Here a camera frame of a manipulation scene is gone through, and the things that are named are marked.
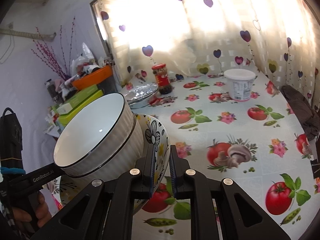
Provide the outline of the person left hand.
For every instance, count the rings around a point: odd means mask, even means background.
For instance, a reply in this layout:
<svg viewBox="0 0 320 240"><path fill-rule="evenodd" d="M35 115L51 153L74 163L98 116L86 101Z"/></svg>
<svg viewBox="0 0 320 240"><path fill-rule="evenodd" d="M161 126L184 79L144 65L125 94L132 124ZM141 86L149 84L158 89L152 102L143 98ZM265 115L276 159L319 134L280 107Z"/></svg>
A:
<svg viewBox="0 0 320 240"><path fill-rule="evenodd" d="M12 211L15 223L20 230L24 230L24 223L30 223L32 221L32 216L25 209L19 209L15 206L12 208ZM44 224L46 224L52 218L45 197L41 192L38 192L37 194L36 209L32 209L32 211L37 217L37 226L39 228L43 227Z"/></svg>

